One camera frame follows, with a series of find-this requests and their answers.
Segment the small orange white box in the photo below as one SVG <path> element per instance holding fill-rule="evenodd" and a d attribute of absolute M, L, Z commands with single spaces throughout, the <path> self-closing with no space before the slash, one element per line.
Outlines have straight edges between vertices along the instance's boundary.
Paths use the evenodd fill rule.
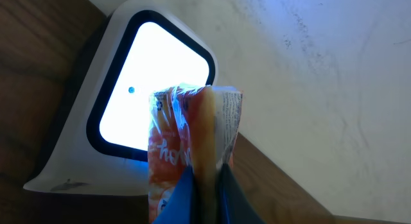
<path fill-rule="evenodd" d="M 234 87 L 178 85 L 149 97 L 148 213 L 153 223 L 191 168 L 199 192 L 200 221 L 216 220 L 216 178 L 231 164 L 243 94 Z"/>

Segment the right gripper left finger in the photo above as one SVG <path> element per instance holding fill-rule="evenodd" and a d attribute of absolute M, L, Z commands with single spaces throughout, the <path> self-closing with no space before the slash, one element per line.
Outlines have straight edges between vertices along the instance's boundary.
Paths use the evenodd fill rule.
<path fill-rule="evenodd" d="M 191 166 L 181 175 L 168 204 L 154 224 L 194 224 L 197 222 L 197 185 Z"/>

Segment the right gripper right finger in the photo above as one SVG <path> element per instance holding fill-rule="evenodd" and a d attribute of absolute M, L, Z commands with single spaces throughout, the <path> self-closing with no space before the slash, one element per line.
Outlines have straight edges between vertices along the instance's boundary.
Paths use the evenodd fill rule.
<path fill-rule="evenodd" d="M 247 201 L 228 164 L 223 164 L 218 176 L 218 220 L 221 224 L 264 224 Z"/>

